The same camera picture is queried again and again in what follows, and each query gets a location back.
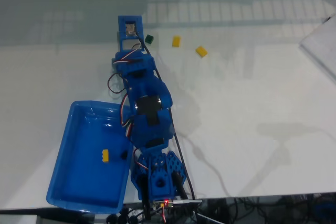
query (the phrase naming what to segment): yellow lego brick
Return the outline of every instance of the yellow lego brick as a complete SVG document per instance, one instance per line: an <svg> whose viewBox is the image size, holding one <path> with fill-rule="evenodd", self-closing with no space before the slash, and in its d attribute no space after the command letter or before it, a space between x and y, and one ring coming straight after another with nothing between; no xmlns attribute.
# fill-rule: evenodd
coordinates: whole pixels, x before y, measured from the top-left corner
<svg viewBox="0 0 336 224"><path fill-rule="evenodd" d="M180 47L181 37L174 36L173 38L173 47Z"/></svg>
<svg viewBox="0 0 336 224"><path fill-rule="evenodd" d="M199 46L196 48L196 52L201 56L202 58L208 54L208 52L202 47Z"/></svg>
<svg viewBox="0 0 336 224"><path fill-rule="evenodd" d="M103 153L103 162L108 163L109 162L109 150L105 149L102 151Z"/></svg>

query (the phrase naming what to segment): blue plastic tray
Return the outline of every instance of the blue plastic tray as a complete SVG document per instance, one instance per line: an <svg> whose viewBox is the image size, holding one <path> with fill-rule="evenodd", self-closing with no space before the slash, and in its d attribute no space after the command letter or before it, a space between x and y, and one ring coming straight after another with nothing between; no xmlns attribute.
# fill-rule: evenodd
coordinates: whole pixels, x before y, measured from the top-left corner
<svg viewBox="0 0 336 224"><path fill-rule="evenodd" d="M119 119L119 104L76 101L71 105L48 189L50 204L96 214L121 210L133 145ZM103 149L109 150L109 163L102 162Z"/></svg>

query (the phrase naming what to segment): dark green lego brick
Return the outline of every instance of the dark green lego brick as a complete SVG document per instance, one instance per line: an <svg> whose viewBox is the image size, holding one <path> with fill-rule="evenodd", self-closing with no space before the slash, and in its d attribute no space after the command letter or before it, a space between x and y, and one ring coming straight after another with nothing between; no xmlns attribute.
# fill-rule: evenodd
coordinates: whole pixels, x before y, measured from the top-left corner
<svg viewBox="0 0 336 224"><path fill-rule="evenodd" d="M152 35L147 34L145 42L151 44L153 42L154 37Z"/></svg>

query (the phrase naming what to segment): white tabletop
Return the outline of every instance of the white tabletop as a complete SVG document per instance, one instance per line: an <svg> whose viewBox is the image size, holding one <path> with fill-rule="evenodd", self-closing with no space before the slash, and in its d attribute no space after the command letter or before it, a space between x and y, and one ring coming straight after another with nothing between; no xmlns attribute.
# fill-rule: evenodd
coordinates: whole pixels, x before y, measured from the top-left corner
<svg viewBox="0 0 336 224"><path fill-rule="evenodd" d="M50 206L72 102L120 102L106 86L118 15L154 36L197 197L336 191L336 86L299 49L332 1L0 0L0 209Z"/></svg>

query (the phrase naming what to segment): robotic arm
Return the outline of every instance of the robotic arm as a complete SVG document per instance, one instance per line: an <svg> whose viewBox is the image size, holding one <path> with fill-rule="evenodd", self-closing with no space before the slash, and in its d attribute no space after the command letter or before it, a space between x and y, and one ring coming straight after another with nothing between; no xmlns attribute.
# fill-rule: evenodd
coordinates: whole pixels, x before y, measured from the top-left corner
<svg viewBox="0 0 336 224"><path fill-rule="evenodd" d="M130 140L142 152L136 162L140 165L132 169L131 179L143 202L145 216L150 218L151 201L175 196L187 199L183 189L186 175L174 152L162 153L175 133L169 111L173 101L143 42L142 18L119 16L118 23L120 52L112 64L123 78L130 103ZM123 41L128 39L138 39L139 49L123 49Z"/></svg>

